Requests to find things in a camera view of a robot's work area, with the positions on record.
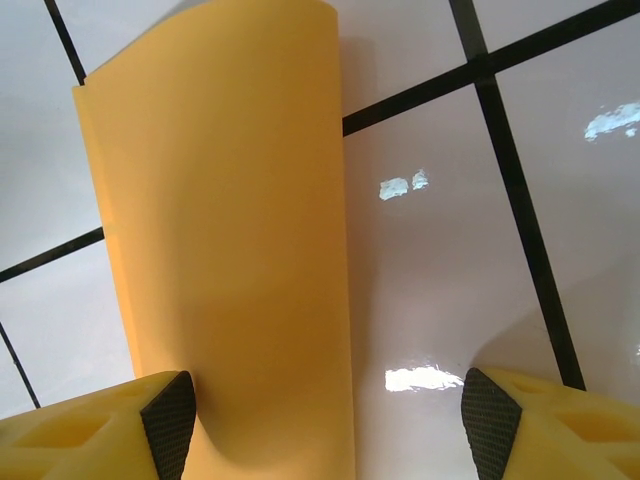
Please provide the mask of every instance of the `curved yellow panel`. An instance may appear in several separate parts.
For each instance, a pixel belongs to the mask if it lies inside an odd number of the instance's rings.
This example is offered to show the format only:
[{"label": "curved yellow panel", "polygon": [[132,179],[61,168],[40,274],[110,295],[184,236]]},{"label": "curved yellow panel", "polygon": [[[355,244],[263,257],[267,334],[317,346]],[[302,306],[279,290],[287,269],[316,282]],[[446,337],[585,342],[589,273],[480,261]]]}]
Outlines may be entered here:
[{"label": "curved yellow panel", "polygon": [[217,0],[75,89],[136,374],[189,370],[186,479],[354,477],[335,11]]}]

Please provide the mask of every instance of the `yellow foam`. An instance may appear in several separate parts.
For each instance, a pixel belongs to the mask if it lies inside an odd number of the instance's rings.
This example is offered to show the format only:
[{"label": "yellow foam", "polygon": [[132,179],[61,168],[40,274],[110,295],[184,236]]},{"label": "yellow foam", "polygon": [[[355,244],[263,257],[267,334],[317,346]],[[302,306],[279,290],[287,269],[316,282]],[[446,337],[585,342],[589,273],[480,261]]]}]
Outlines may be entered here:
[{"label": "yellow foam", "polygon": [[140,417],[163,372],[0,421],[0,478],[156,480]]},{"label": "yellow foam", "polygon": [[138,376],[189,370],[185,479],[352,479],[335,11],[217,0],[74,95]]},{"label": "yellow foam", "polygon": [[640,409],[526,375],[482,369],[522,407],[504,479],[640,479]]}]

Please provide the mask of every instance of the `white glossy panel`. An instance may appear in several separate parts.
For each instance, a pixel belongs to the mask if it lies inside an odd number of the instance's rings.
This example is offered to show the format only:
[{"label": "white glossy panel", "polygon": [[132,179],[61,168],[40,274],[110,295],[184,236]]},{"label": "white glossy panel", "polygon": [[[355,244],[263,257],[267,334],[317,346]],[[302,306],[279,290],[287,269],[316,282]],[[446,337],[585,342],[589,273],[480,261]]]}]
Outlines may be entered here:
[{"label": "white glossy panel", "polygon": [[446,1],[327,3],[338,11],[345,114],[465,63]]},{"label": "white glossy panel", "polygon": [[0,419],[33,409],[20,374],[0,339]]},{"label": "white glossy panel", "polygon": [[468,368],[558,375],[475,92],[345,146],[359,478],[477,478]]},{"label": "white glossy panel", "polygon": [[42,405],[133,379],[104,242],[0,284],[0,305]]},{"label": "white glossy panel", "polygon": [[498,81],[587,388],[640,404],[640,17]]},{"label": "white glossy panel", "polygon": [[43,2],[0,14],[0,270],[100,225],[71,87]]},{"label": "white glossy panel", "polygon": [[600,3],[602,0],[474,0],[489,51]]}]

